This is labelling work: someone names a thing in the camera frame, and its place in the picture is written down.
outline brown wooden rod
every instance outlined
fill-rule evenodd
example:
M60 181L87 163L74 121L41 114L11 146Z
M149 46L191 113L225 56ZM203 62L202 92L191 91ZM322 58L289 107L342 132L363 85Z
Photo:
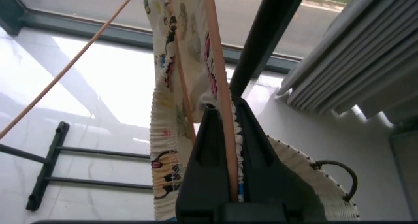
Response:
M105 29L113 22L115 17L122 11L123 8L130 2L126 0L121 7L113 14L113 16L107 21L100 30L90 39L90 41L79 51L79 53L65 66L65 68L48 84L48 86L41 91L41 93L33 99L31 103L28 104L22 112L14 120L5 127L0 133L0 139L2 139L19 121L52 89L52 87L58 83L58 81L64 76L65 73L80 59L84 52L100 37L100 35L105 31Z
M170 17L172 15L175 16L174 14L174 10L172 8L172 0L169 0L169 5L167 5L167 15L168 18L170 19ZM182 58L180 57L180 48L178 46L178 41L179 41L179 35L176 32L175 34L175 39L174 39L174 45L176 47L176 62L177 62L177 68L178 68L178 75L180 77L180 85L182 87L182 92L183 92L183 104L185 106L185 114L187 116L187 124L190 127L190 129L192 130L192 134L191 134L191 144L192 146L195 145L195 141L196 141L196 132L195 132L195 126L193 125L193 114L191 112L191 105L190 105L190 101L189 101L189 93L187 91L187 85L185 84L185 79L184 79L184 72L183 72L183 66L182 66Z
M238 162L236 158L234 121L229 97L229 87L223 60L221 35L217 23L215 0L204 0L206 19L208 20L210 43L214 56L215 73L217 78L218 97L222 114L223 134L225 135L225 149L227 154L227 168L229 186L233 202L238 202Z

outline black tube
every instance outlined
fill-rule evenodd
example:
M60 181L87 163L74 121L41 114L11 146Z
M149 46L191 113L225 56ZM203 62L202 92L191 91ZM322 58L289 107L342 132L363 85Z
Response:
M110 186L110 187L152 190L151 185L125 184L125 183L120 183L120 182L105 182L105 181L96 181L96 180L87 180L87 179L58 178L58 177L46 177L45 180L49 182L68 182L68 183L74 183L74 184L105 185L105 186Z
M47 159L45 159L41 156L34 155L32 153L29 153L29 152L24 152L24 151L16 149L16 148L11 148L10 146L6 146L6 145L3 145L3 144L0 144L0 152L7 153L9 155L14 155L14 156L17 156L17 157L21 157L21 158L28 159L28 160L40 162L40 163L43 163L43 164L45 164L48 161Z
M60 146L57 149L61 151L68 151L68 152L82 152L82 153L92 153L92 154L99 154L99 155L114 155L114 156L130 157L130 158L137 158L137 159L150 159L149 155L142 155L142 154L135 154L135 153L112 152L112 151L94 150L94 149L86 149L86 148L73 148L73 147L68 147L68 146Z
M258 77L302 0L262 0L235 67L229 88L240 97L251 77Z

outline patterned fabric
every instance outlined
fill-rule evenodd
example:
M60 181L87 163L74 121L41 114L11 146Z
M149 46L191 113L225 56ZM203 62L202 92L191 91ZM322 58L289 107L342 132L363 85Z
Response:
M171 17L167 17L169 6L174 10ZM194 123L200 123L206 104L219 107L216 74L204 0L144 0L144 9L153 29L156 80L150 125L155 219L173 220L193 132L187 126L176 60L182 62ZM179 55L174 44L176 33ZM234 128L238 183L242 187L241 128L236 122Z

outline road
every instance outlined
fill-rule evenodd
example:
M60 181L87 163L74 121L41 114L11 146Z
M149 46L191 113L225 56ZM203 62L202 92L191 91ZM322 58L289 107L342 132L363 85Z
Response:
M125 0L22 0L29 8L107 21ZM215 0L222 43L243 46L261 0ZM306 57L337 12L299 6L274 52ZM151 29L142 0L131 1L116 23Z

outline woven basket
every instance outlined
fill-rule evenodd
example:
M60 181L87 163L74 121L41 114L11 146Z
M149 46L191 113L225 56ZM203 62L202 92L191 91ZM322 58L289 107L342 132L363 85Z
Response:
M304 221L358 221L360 215L352 197L357 189L357 177L346 165L336 161L314 161L296 148L267 135L280 161L289 168L289 177L303 202ZM353 178L349 193L324 170L322 165L337 165Z

